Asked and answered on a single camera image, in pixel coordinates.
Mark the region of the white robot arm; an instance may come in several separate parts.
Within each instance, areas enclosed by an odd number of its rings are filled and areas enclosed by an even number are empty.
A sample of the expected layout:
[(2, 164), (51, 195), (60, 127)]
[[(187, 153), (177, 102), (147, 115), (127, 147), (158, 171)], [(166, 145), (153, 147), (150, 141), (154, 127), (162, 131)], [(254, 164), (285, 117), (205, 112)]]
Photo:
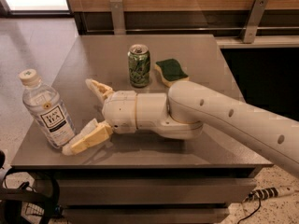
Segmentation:
[(166, 138), (193, 139), (207, 124), (299, 176), (299, 123), (293, 119), (191, 81), (177, 81), (167, 93), (113, 91), (93, 79), (86, 85), (99, 99), (104, 120), (88, 122), (63, 147), (66, 156), (97, 146), (113, 133), (146, 130)]

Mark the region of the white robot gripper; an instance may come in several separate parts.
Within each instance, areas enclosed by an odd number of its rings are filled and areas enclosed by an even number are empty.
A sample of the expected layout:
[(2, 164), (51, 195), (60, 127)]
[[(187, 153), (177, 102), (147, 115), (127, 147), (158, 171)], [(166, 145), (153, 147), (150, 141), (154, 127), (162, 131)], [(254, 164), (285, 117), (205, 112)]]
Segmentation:
[(168, 118), (165, 93), (114, 93), (111, 87), (94, 79), (88, 78), (85, 83), (100, 103), (104, 103), (102, 114), (106, 121), (89, 121), (79, 134), (63, 146), (65, 156), (77, 155), (105, 142), (113, 134), (112, 129), (115, 133), (135, 133), (137, 130), (157, 133)]

